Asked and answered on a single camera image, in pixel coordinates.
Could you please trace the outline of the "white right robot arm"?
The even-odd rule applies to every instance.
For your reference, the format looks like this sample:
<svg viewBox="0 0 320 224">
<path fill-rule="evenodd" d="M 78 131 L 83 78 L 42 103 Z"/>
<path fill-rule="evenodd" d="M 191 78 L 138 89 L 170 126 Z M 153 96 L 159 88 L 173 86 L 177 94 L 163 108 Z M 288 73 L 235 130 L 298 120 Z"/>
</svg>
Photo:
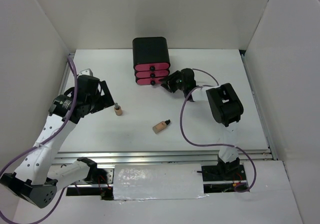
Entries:
<svg viewBox="0 0 320 224">
<path fill-rule="evenodd" d="M 237 125 L 244 113 L 244 107 L 230 83 L 198 85 L 195 80 L 198 69 L 185 68 L 161 78 L 160 85 L 170 93 L 182 91 L 184 101 L 179 115 L 179 126 L 182 137 L 195 147 L 220 147 L 217 157 L 217 173 L 223 180 L 230 179 L 240 166 L 236 146 Z M 187 102 L 207 101 L 213 119 L 224 127 L 224 138 L 227 143 L 197 144 L 190 141 L 183 127 L 183 115 Z"/>
</svg>

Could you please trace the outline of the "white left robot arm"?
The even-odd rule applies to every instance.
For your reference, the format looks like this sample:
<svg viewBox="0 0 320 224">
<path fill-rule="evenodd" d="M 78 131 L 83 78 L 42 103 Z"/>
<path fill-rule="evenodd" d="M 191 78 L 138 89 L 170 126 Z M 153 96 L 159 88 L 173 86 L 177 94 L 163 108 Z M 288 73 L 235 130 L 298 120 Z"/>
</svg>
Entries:
<svg viewBox="0 0 320 224">
<path fill-rule="evenodd" d="M 87 158 L 50 171 L 53 161 L 80 119 L 114 105 L 107 83 L 94 77 L 91 69 L 77 76 L 77 88 L 57 96 L 33 150 L 12 172 L 3 173 L 0 183 L 21 199 L 40 209 L 47 207 L 61 189 L 78 181 L 96 184 L 108 180 L 108 172 Z"/>
</svg>

